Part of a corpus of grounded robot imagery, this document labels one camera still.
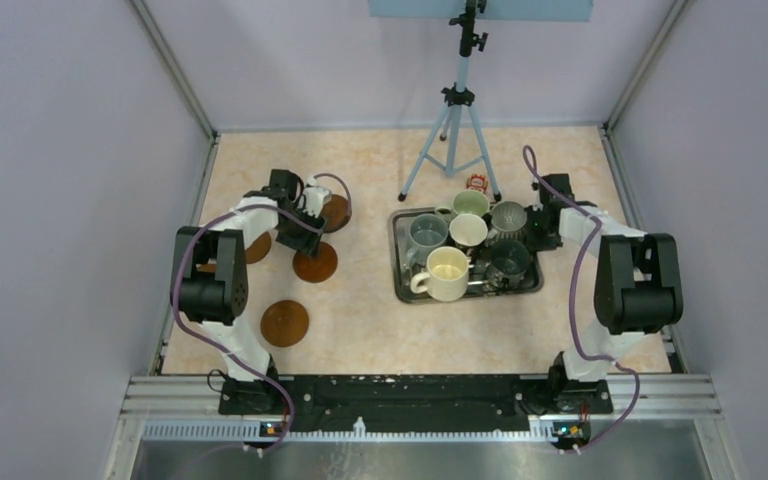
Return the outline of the white faceted mug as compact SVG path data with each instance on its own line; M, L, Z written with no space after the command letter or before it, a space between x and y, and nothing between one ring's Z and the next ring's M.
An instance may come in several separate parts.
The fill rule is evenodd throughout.
M458 247L477 247L487 239L488 233L485 220L475 214L459 214L449 223L449 236Z

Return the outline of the blue board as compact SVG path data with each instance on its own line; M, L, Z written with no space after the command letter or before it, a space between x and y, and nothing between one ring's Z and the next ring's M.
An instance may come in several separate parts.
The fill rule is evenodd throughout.
M467 1L369 0L373 17L449 19L466 11ZM475 1L476 17L492 21L588 22L592 0L489 0Z

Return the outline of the cream mug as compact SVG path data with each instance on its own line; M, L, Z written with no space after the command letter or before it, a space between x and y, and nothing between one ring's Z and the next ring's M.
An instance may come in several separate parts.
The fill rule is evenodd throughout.
M414 294L453 302L466 293L468 281L469 258L455 247L442 246L428 255L425 268L411 278L409 288Z

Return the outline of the light green mug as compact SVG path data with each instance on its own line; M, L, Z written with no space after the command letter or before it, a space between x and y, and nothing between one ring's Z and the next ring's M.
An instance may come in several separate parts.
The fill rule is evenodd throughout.
M437 206L433 214L445 221L451 221L458 215L473 214L482 217L490 211L487 196L477 190L467 189L458 192L448 205Z

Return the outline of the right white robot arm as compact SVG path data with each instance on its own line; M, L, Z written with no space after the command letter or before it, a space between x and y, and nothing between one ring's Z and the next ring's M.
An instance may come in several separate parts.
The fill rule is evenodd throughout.
M628 227L590 202L577 202L566 174L534 179L539 202L529 208L526 239L538 251L565 241L579 245L570 290L577 290L586 255L597 260L595 320L571 326L572 346L559 353L546 385L549 404L572 412L597 397L597 386L615 362L645 336L677 323L683 294L676 240L666 233Z

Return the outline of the aluminium frame rail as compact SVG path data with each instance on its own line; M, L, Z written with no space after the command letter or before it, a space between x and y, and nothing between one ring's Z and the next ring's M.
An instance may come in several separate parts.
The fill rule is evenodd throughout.
M705 375L612 375L585 399L550 404L538 375L286 376L293 412L232 407L217 377L135 377L120 414L151 440L555 442L621 420L718 420Z

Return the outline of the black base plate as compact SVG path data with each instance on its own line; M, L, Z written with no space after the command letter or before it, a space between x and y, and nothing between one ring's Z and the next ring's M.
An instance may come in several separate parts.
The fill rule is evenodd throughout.
M567 408L550 399L548 375L297 375L281 376L285 395L270 403L251 389L219 389L225 416L272 415L293 433L343 432L363 421L372 433L484 433L525 431L533 416L579 419L614 410L606 381L597 397Z

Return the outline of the dark teal mug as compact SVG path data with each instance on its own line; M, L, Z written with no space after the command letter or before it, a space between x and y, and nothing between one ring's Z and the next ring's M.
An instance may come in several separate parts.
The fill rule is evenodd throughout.
M524 243L502 239L489 250L485 278L494 289L509 290L523 281L531 264L531 254Z

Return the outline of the red owl figurine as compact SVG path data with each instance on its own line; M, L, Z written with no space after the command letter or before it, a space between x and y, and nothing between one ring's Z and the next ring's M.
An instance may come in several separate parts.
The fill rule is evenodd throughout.
M487 192L488 185L489 185L489 181L487 177L483 174L477 174L477 173L471 174L466 182L467 189L475 190L475 191L481 192L482 194L485 194Z

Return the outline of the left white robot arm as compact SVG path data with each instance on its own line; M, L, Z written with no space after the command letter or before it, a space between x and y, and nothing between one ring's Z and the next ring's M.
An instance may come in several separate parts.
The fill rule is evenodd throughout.
M257 413L279 404L285 389L269 370L271 355L255 338L246 306L246 250L273 232L298 253L317 252L332 197L316 177L274 169L267 184L245 193L230 210L202 226L182 226L174 237L170 304L176 325L218 350L233 387Z

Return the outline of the steel tray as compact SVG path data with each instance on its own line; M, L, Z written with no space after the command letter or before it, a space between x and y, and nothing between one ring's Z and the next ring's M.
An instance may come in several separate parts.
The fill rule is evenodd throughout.
M433 207L419 207L395 211L388 219L390 260L393 272L393 286L397 298L407 304L433 303L427 293L413 293L410 289L411 278L418 274L423 266L408 260L409 227L412 221L423 214L433 214ZM523 295L538 292L544 285L544 275L539 259L531 254L529 269L517 284L506 283L500 279L491 282L489 272L489 248L481 247L468 253L470 273L468 288L462 300L491 298L507 295Z

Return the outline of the blue-grey mug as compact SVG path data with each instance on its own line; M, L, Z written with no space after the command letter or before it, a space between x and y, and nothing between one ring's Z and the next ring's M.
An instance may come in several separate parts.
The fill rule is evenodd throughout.
M408 268L425 265L429 254L443 246L448 237L448 224L433 213L415 217L407 229L405 262Z

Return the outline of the grey ribbed mug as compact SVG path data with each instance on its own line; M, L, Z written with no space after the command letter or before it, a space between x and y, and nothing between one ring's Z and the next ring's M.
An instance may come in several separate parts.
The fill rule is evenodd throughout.
M505 239L523 241L527 222L528 214L521 204L514 201L497 203L490 211L487 241L490 244Z

